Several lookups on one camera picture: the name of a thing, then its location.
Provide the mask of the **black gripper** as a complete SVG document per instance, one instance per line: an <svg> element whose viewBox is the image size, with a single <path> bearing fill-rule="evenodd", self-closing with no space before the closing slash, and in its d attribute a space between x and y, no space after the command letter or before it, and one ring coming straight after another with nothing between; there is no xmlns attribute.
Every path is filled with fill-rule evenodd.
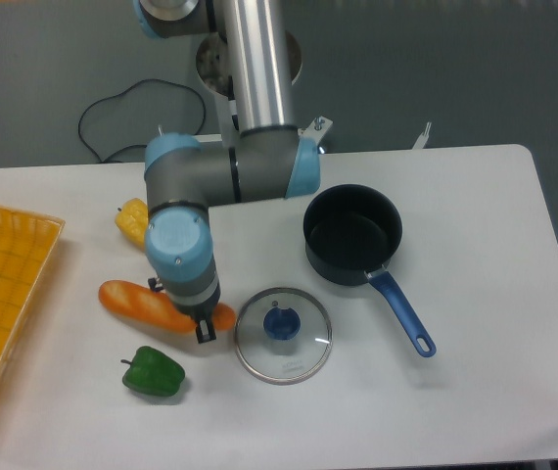
<svg viewBox="0 0 558 470"><path fill-rule="evenodd" d="M159 277L148 279L148 286L153 292L166 294L177 310L190 316L196 322L196 337L199 343L216 340L215 328L211 314L220 299L220 284L214 276L209 283L195 282L174 283Z"/></svg>

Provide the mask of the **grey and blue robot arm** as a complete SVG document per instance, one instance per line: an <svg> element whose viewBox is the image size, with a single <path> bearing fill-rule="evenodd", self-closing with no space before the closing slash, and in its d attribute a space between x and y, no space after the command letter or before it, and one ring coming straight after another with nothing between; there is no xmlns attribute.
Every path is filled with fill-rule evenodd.
<svg viewBox="0 0 558 470"><path fill-rule="evenodd" d="M172 132L145 151L145 254L169 300L206 343L215 337L212 313L220 298L209 209L314 193L318 147L299 134L294 118L279 2L138 1L134 11L149 36L211 32L226 43L234 108L221 127L221 148Z"/></svg>

